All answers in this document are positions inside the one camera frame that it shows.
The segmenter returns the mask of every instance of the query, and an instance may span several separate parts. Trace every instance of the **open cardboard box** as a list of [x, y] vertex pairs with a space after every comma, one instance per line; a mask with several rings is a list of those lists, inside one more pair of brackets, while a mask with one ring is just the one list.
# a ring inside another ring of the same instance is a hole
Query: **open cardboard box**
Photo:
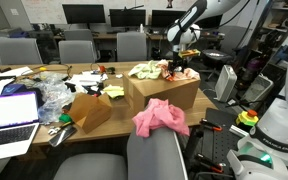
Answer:
[[85, 93], [76, 95], [68, 115], [85, 133], [107, 121], [112, 114], [112, 105], [106, 93], [99, 97]]
[[144, 111], [151, 98], [169, 100], [182, 110], [193, 107], [200, 79], [187, 79], [179, 81], [167, 81], [159, 76], [158, 79], [138, 79], [136, 76], [128, 76], [124, 72], [123, 86], [124, 98], [136, 115]]

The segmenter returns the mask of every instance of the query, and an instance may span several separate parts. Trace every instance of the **laptop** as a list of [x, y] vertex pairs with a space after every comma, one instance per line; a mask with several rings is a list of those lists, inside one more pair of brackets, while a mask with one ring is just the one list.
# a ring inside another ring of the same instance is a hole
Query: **laptop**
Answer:
[[38, 126], [35, 92], [0, 96], [0, 159], [25, 154]]

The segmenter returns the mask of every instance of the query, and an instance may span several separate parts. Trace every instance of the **black monitor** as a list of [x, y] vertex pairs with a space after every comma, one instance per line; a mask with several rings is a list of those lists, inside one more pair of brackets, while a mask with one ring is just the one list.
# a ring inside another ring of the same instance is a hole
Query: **black monitor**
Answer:
[[145, 25], [146, 11], [110, 9], [110, 19], [112, 27], [140, 27], [141, 24]]
[[99, 4], [63, 4], [68, 24], [105, 23], [104, 6]]
[[218, 28], [222, 20], [222, 15], [209, 17], [206, 19], [202, 19], [200, 21], [197, 21], [195, 24], [197, 24], [200, 28]]
[[152, 10], [151, 27], [166, 28], [185, 14], [185, 11]]

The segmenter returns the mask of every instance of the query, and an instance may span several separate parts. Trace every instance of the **pink towel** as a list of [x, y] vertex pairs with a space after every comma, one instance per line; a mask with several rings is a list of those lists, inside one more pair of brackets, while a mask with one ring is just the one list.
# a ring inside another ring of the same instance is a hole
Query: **pink towel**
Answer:
[[167, 126], [174, 131], [189, 136], [188, 126], [185, 124], [184, 112], [168, 100], [150, 99], [147, 109], [133, 117], [136, 125], [136, 134], [149, 137], [150, 129]]

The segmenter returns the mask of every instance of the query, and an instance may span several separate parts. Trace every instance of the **laptop keyboard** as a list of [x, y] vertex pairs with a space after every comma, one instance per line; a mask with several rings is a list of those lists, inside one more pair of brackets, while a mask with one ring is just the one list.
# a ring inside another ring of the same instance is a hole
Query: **laptop keyboard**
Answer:
[[0, 145], [28, 140], [33, 130], [34, 130], [34, 126], [25, 126], [25, 127], [0, 131]]

